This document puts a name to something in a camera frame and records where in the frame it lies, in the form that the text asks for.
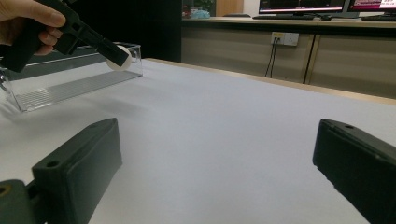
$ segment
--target screw hole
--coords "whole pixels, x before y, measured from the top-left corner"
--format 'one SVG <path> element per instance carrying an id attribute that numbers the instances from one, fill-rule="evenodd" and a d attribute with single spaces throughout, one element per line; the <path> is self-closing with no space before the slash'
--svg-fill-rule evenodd
<path id="1" fill-rule="evenodd" d="M 11 186 L 9 185 L 0 186 L 0 197 L 8 194 L 10 190 L 11 190 Z"/>
<path id="2" fill-rule="evenodd" d="M 55 167 L 59 164 L 58 161 L 50 161 L 49 163 L 47 163 L 47 167 Z"/>

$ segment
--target white wall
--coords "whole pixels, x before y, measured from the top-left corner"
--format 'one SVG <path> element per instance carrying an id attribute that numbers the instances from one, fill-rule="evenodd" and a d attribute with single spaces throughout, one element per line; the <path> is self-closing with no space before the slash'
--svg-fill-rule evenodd
<path id="1" fill-rule="evenodd" d="M 244 1 L 244 13 L 250 16 L 259 15 L 259 4 L 260 0 L 245 0 Z"/>

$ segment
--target monitor screen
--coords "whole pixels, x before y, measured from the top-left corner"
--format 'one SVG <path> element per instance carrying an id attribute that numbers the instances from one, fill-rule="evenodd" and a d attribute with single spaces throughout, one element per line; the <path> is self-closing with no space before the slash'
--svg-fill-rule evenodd
<path id="1" fill-rule="evenodd" d="M 345 0 L 260 0 L 259 14 L 342 12 Z"/>
<path id="2" fill-rule="evenodd" d="M 396 0 L 350 0 L 348 11 L 396 12 Z"/>

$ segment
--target desk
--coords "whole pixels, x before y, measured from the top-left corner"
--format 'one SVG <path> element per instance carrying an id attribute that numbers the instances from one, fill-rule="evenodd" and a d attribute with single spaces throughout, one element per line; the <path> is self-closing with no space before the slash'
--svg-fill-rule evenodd
<path id="1" fill-rule="evenodd" d="M 312 164 L 318 122 L 395 146 L 396 101 L 155 60 L 143 68 L 33 112 L 0 104 L 0 179 L 30 182 L 56 147 L 117 118 L 123 165 L 91 224 L 367 223 Z"/>

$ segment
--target hand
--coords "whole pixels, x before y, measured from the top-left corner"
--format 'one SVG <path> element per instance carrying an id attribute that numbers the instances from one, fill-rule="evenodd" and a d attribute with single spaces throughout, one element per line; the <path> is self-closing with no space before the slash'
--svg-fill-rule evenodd
<path id="1" fill-rule="evenodd" d="M 0 0 L 0 44 L 12 45 L 21 33 L 26 18 L 47 25 L 46 31 L 38 35 L 43 46 L 35 54 L 50 53 L 62 35 L 57 28 L 65 24 L 66 18 L 55 9 L 34 0 Z"/>

